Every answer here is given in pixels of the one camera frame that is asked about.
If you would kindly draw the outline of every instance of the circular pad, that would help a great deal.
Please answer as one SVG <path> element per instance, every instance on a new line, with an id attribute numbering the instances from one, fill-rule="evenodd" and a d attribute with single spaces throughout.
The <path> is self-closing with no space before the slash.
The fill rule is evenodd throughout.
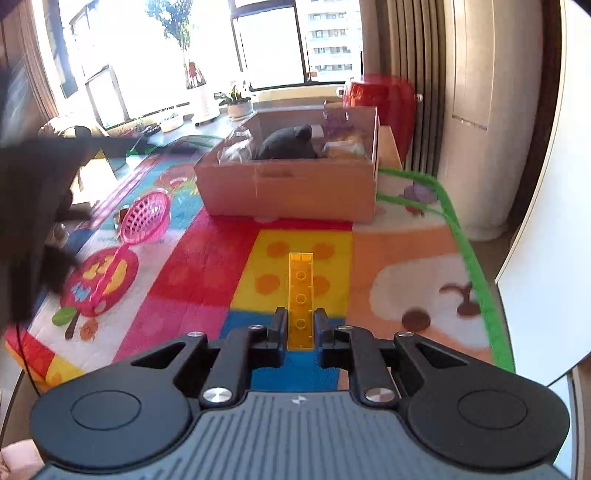
<path id="1" fill-rule="evenodd" d="M 457 407 L 465 420 L 476 427 L 491 430 L 510 429 L 527 415 L 527 408 L 519 398 L 497 390 L 469 393 Z"/>
<path id="2" fill-rule="evenodd" d="M 105 390 L 78 399 L 72 407 L 72 417 L 89 430 L 115 430 L 134 421 L 141 409 L 141 402 L 133 395 Z"/>
<path id="3" fill-rule="evenodd" d="M 166 370 L 116 364 L 43 395 L 31 412 L 31 433 L 48 460 L 112 471 L 170 448 L 191 418 Z"/>
<path id="4" fill-rule="evenodd" d="M 552 391 L 476 360 L 430 368 L 410 398 L 408 425 L 448 461 L 484 470 L 513 470 L 555 457 L 569 415 Z"/>

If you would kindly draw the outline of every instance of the white wall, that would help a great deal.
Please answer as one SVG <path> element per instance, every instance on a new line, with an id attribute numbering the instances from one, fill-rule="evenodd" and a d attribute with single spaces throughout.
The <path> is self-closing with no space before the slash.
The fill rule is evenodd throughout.
<path id="1" fill-rule="evenodd" d="M 502 233 L 519 186 L 540 89 L 540 1 L 444 1 L 446 111 L 438 179 L 471 239 Z"/>
<path id="2" fill-rule="evenodd" d="M 497 283 L 517 373 L 550 384 L 591 351 L 591 17 L 562 0 L 557 116 Z"/>

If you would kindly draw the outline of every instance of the cardboard box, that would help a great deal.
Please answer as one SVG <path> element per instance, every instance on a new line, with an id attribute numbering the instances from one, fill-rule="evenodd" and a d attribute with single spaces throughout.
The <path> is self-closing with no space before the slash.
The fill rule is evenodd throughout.
<path id="1" fill-rule="evenodd" d="M 209 214 L 371 222 L 378 174 L 377 111 L 368 106 L 341 110 L 365 133 L 368 161 L 319 158 L 220 165 L 220 143 L 195 165 L 197 188 Z M 280 128 L 322 125 L 323 111 L 321 106 L 259 111 L 242 126 L 260 145 Z M 323 141 L 313 139 L 313 144 L 319 152 Z"/>

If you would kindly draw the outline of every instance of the radiator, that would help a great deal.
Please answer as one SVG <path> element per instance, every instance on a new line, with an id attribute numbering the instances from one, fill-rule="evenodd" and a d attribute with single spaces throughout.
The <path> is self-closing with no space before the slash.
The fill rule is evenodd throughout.
<path id="1" fill-rule="evenodd" d="M 436 176 L 446 79 L 443 0 L 376 1 L 375 8 L 381 70 L 407 79 L 417 93 L 413 143 L 404 168 Z"/>

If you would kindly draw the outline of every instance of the yellow square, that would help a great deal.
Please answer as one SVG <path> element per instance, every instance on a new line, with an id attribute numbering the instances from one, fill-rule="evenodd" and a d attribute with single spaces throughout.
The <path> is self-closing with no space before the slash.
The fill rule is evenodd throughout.
<path id="1" fill-rule="evenodd" d="M 345 317 L 349 306 L 352 233 L 327 230 L 261 230 L 252 247 L 231 309 L 273 313 L 287 307 L 289 253 L 314 254 L 314 309 Z"/>
<path id="2" fill-rule="evenodd" d="M 85 372 L 72 365 L 69 361 L 63 359 L 59 355 L 55 355 L 49 365 L 45 379 L 47 385 L 50 388 L 53 388 L 77 377 L 81 377 L 84 373 Z"/>

